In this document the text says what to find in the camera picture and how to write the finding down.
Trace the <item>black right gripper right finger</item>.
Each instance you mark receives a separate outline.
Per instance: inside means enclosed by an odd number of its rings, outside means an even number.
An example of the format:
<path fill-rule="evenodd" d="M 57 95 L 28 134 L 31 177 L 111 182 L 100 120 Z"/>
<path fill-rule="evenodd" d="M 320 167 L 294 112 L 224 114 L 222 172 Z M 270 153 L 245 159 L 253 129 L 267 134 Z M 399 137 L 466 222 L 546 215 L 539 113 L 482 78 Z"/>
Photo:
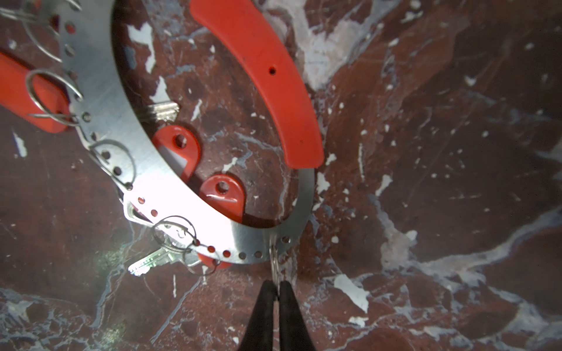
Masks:
<path fill-rule="evenodd" d="M 282 351 L 316 351 L 290 282 L 282 281 L 280 283 L 278 296 L 280 349 Z"/>

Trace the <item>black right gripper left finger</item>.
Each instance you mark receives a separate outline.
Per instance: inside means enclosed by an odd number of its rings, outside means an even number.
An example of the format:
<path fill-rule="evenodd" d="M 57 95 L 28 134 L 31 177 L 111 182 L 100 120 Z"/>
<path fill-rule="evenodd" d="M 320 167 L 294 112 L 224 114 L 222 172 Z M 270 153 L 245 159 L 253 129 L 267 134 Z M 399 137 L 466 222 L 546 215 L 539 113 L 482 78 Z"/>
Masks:
<path fill-rule="evenodd" d="M 276 300 L 277 288 L 274 282 L 266 280 L 261 286 L 246 331 L 239 344 L 240 351 L 272 351 Z"/>

